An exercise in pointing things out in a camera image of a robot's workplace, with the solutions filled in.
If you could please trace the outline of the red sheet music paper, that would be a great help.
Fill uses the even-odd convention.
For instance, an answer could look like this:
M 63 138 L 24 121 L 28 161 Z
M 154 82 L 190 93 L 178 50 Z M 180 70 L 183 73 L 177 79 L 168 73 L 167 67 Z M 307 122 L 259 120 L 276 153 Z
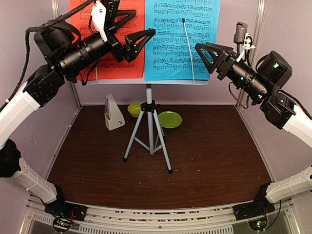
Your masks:
M 119 10 L 136 10 L 136 16 L 118 29 L 115 36 L 122 43 L 125 44 L 125 36 L 136 33 L 145 29 L 145 1 L 144 0 L 122 0 L 119 4 Z M 88 21 L 91 14 L 92 5 L 87 6 L 79 13 L 70 17 L 69 22 L 76 27 L 81 37 L 91 35 L 88 28 Z M 126 60 L 118 63 L 112 54 L 105 55 L 100 63 L 97 65 L 90 76 L 89 80 L 102 79 L 137 79 L 143 77 L 145 65 L 145 49 L 139 53 L 138 57 L 128 63 Z

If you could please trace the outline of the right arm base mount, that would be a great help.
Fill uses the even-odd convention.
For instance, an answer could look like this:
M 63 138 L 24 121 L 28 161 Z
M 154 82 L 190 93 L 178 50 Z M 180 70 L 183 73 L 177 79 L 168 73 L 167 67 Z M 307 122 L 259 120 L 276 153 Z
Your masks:
M 233 211 L 237 221 L 246 219 L 251 230 L 261 232 L 269 226 L 267 215 L 274 212 L 275 207 L 249 202 L 233 206 Z

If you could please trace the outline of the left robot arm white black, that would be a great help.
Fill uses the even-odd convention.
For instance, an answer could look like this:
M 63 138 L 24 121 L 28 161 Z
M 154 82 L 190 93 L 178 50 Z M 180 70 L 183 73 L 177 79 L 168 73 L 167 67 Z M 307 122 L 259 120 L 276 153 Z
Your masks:
M 85 68 L 94 69 L 101 58 L 112 54 L 119 62 L 137 58 L 145 44 L 155 35 L 154 29 L 129 34 L 122 44 L 116 32 L 136 15 L 135 10 L 101 9 L 91 13 L 96 32 L 82 38 L 79 30 L 64 17 L 32 28 L 35 42 L 46 64 L 39 67 L 9 98 L 0 110 L 0 175 L 15 179 L 37 195 L 59 216 L 70 212 L 62 189 L 39 176 L 22 158 L 11 135 L 35 111 L 45 106 L 66 80 L 76 82 Z

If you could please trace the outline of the grey metronome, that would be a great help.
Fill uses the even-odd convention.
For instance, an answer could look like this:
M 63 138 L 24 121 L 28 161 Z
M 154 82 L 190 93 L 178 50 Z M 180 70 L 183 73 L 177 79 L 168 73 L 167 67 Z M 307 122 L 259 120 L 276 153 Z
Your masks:
M 105 99 L 104 118 L 105 125 L 109 131 L 125 125 L 124 116 L 119 109 L 112 94 L 107 94 Z

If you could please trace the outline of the white perforated music stand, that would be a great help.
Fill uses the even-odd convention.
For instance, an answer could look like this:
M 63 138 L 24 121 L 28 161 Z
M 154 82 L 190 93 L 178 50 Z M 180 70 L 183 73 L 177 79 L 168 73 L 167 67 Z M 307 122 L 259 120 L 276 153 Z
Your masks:
M 158 150 L 166 150 L 164 133 L 159 121 L 159 113 L 156 111 L 157 106 L 152 98 L 152 85 L 153 84 L 173 84 L 173 85 L 205 85 L 208 81 L 199 81 L 197 84 L 191 84 L 188 80 L 161 80 L 161 81 L 146 81 L 145 65 L 142 78 L 131 79 L 102 79 L 90 81 L 91 84 L 145 84 L 146 86 L 146 101 L 141 104 L 142 112 L 139 118 L 144 115 L 148 117 L 148 130 L 149 130 L 149 144 L 146 149 L 150 154 L 154 154 Z

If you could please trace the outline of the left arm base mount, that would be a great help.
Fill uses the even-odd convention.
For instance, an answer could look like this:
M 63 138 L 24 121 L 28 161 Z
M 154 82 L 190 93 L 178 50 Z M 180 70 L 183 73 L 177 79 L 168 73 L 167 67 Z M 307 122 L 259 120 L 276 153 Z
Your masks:
M 52 227 L 57 233 L 64 233 L 76 226 L 75 221 L 84 221 L 87 207 L 74 203 L 64 202 L 58 204 L 56 201 L 52 203 L 43 203 L 44 211 L 51 214 L 54 219 Z

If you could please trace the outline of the blue sheet music paper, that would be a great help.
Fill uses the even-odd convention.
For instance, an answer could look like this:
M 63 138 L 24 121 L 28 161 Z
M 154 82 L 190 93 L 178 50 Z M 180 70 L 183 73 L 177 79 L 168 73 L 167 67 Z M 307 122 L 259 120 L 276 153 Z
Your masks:
M 218 0 L 146 1 L 145 25 L 156 31 L 145 46 L 146 81 L 208 81 L 195 45 L 216 42 L 219 13 Z

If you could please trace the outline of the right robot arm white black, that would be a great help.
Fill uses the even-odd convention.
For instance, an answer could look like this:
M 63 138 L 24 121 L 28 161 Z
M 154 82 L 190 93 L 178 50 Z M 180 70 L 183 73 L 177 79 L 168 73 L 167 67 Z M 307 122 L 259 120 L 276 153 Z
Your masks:
M 210 74 L 217 72 L 219 80 L 228 78 L 249 96 L 252 105 L 260 106 L 269 123 L 289 134 L 285 140 L 274 135 L 266 141 L 270 147 L 279 146 L 286 159 L 312 151 L 312 116 L 298 99 L 283 90 L 293 69 L 279 53 L 270 51 L 252 68 L 231 47 L 198 43 L 195 49 Z

